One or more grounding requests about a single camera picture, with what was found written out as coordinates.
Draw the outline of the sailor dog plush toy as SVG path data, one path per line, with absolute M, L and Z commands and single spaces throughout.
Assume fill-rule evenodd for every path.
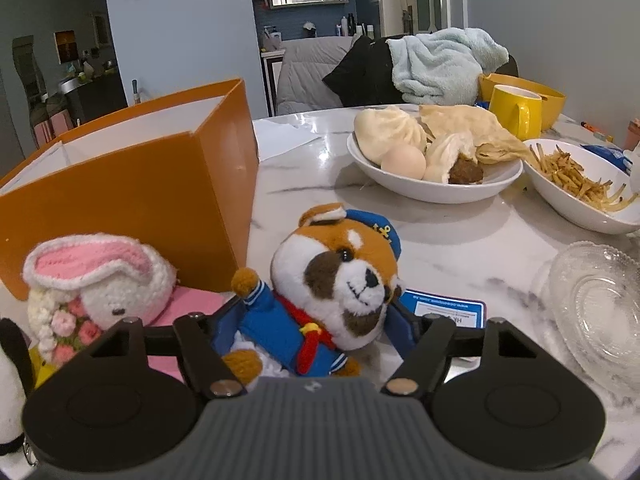
M 402 292 L 400 238 L 382 214 L 341 203 L 314 206 L 278 246 L 264 281 L 237 270 L 244 313 L 224 357 L 243 385 L 260 375 L 357 376 L 352 355 L 382 333 Z

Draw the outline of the crochet bunny doll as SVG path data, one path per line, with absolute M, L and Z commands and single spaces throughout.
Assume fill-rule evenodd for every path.
M 148 325 L 165 310 L 176 270 L 134 238 L 76 234 L 26 257 L 27 317 L 43 359 L 60 367 L 129 316 Z

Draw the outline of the white panda plush toy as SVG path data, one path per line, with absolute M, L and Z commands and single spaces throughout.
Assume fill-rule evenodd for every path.
M 2 318 L 0 337 L 1 455 L 6 456 L 23 445 L 22 411 L 34 390 L 35 377 L 23 331 L 9 318 Z

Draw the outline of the yellow tape measure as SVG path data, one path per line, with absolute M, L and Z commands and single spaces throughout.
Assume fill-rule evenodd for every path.
M 43 359 L 36 346 L 29 349 L 29 357 L 32 361 L 32 371 L 34 372 L 34 388 L 37 389 L 48 380 L 58 368 Z

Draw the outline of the blue white card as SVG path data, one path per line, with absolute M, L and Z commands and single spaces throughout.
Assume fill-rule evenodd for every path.
M 443 316 L 459 328 L 484 330 L 487 320 L 486 304 L 469 300 L 406 289 L 398 299 L 410 312 L 423 319 L 427 315 Z

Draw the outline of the orange storage box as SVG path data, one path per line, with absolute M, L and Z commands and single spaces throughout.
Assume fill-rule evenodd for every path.
M 143 102 L 73 128 L 1 181 L 1 281 L 25 299 L 27 255 L 72 234 L 153 246 L 188 287 L 225 292 L 245 266 L 258 148 L 244 82 Z

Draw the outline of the white bowl with buns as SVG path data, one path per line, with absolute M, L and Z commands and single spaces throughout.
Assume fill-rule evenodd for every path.
M 478 106 L 391 105 L 360 110 L 347 141 L 360 169 L 383 188 L 423 203 L 457 205 L 498 195 L 534 155 Z

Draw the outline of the clear glass plate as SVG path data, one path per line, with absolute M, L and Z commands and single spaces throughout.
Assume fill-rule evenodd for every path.
M 552 356 L 615 402 L 639 400 L 639 263 L 576 242 L 537 266 L 534 334 Z

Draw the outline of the white paper sheet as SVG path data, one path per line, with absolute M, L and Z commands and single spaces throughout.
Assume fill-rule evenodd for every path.
M 309 128 L 280 124 L 267 119 L 253 122 L 258 158 L 264 162 L 319 139 Z

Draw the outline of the white bowl with fries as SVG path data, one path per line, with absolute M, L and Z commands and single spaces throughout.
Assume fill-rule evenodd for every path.
M 629 177 L 580 145 L 528 140 L 524 169 L 538 194 L 575 226 L 601 234 L 639 229 L 639 194 Z

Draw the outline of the yellow mug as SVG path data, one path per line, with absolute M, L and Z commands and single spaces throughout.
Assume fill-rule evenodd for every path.
M 541 135 L 542 97 L 533 91 L 508 84 L 496 84 L 489 101 L 489 110 L 500 125 L 526 141 Z

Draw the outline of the black jacket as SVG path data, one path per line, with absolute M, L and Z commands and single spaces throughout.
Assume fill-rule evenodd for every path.
M 344 107 L 401 104 L 404 100 L 394 86 L 392 70 L 386 38 L 361 36 L 323 82 Z

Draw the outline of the light blue fleece blanket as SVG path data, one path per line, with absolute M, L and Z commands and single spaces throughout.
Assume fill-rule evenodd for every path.
M 509 51 L 481 28 L 448 27 L 386 41 L 392 83 L 406 103 L 472 105 L 480 75 L 509 61 Z

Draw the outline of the dark hallway cabinet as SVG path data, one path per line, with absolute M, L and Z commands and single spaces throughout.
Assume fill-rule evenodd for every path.
M 66 99 L 74 125 L 91 122 L 128 106 L 119 73 L 104 74 L 87 82 L 69 79 L 61 82 L 58 90 Z

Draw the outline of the yellow bowl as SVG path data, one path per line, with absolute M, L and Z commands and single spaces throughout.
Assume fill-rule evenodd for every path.
M 488 102 L 496 84 L 507 84 L 516 88 L 538 93 L 542 99 L 541 129 L 550 129 L 563 111 L 566 96 L 544 84 L 505 74 L 491 73 L 478 77 L 478 99 Z

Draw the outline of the grey puffer jacket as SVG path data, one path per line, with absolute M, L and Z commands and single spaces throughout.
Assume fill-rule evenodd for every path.
M 278 116 L 359 106 L 357 100 L 344 104 L 323 81 L 352 48 L 350 37 L 320 37 L 285 41 L 284 57 L 277 84 Z

